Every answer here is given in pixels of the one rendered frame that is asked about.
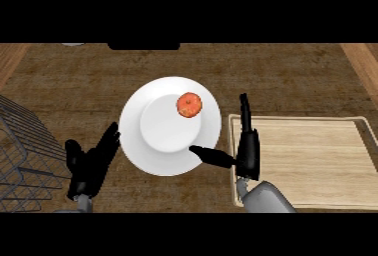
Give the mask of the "white round plate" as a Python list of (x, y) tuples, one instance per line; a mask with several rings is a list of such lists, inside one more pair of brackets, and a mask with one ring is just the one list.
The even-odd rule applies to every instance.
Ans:
[[(192, 92), (202, 102), (195, 117), (177, 112), (180, 96)], [(176, 176), (199, 164), (190, 145), (214, 148), (221, 131), (221, 114), (207, 88), (185, 77), (164, 77), (131, 95), (120, 116), (118, 131), (124, 155), (134, 166), (157, 176)]]

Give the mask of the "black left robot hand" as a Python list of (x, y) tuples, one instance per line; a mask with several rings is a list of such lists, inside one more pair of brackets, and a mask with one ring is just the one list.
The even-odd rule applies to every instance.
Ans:
[(84, 152), (80, 143), (65, 141), (66, 167), (71, 182), (66, 197), (75, 200), (80, 195), (95, 198), (103, 184), (108, 168), (120, 147), (118, 124), (112, 123), (102, 135), (97, 145)]

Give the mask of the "pale wooden tray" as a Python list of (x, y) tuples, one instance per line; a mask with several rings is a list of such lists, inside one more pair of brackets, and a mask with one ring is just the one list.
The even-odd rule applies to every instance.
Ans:
[(260, 179), (292, 206), (378, 210), (378, 139), (365, 117), (254, 116)]

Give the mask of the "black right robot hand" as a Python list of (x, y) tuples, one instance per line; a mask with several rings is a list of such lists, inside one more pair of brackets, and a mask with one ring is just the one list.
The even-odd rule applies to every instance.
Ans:
[(189, 147), (189, 151), (196, 154), (201, 161), (223, 168), (236, 168), (236, 175), (251, 180), (260, 179), (260, 139), (258, 132), (251, 125), (251, 111), (248, 96), (239, 95), (241, 101), (241, 139), (236, 157), (223, 151), (196, 145)]

